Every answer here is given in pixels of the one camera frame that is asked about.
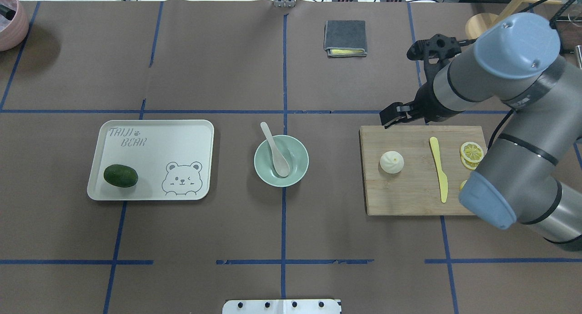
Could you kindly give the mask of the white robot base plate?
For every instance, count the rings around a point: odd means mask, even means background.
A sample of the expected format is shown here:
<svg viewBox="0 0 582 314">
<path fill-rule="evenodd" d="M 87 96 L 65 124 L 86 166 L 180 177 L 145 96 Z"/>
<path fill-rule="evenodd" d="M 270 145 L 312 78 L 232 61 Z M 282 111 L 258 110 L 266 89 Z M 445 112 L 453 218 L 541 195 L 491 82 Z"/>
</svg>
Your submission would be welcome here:
<svg viewBox="0 0 582 314">
<path fill-rule="evenodd" d="M 223 314 L 341 314 L 341 301 L 324 299 L 229 300 Z"/>
</svg>

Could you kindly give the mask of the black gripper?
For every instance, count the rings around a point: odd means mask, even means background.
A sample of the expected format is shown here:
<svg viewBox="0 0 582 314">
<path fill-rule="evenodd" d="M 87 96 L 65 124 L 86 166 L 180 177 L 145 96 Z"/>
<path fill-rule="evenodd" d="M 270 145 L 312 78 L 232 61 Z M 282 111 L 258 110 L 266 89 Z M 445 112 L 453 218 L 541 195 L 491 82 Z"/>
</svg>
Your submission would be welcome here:
<svg viewBox="0 0 582 314">
<path fill-rule="evenodd" d="M 443 106 L 437 100 L 432 85 L 426 82 L 418 89 L 413 101 L 408 103 L 397 101 L 390 104 L 380 111 L 380 119 L 383 119 L 385 129 L 419 119 L 424 119 L 425 123 L 440 123 L 444 121 L 442 109 Z"/>
</svg>

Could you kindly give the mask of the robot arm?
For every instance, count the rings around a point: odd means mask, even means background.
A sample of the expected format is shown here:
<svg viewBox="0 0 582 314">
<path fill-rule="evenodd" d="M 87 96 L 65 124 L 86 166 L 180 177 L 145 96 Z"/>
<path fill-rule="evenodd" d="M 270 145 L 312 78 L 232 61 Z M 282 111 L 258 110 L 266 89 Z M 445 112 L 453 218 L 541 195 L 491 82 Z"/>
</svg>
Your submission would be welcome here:
<svg viewBox="0 0 582 314">
<path fill-rule="evenodd" d="M 407 57 L 426 75 L 413 101 L 380 112 L 385 128 L 424 119 L 442 122 L 491 97 L 513 111 L 459 194 L 464 208 L 499 229 L 530 227 L 547 242 L 580 252 L 581 193 L 552 172 L 581 140 L 581 70 L 561 55 L 549 20 L 513 14 L 465 51 L 454 37 L 414 43 Z"/>
</svg>

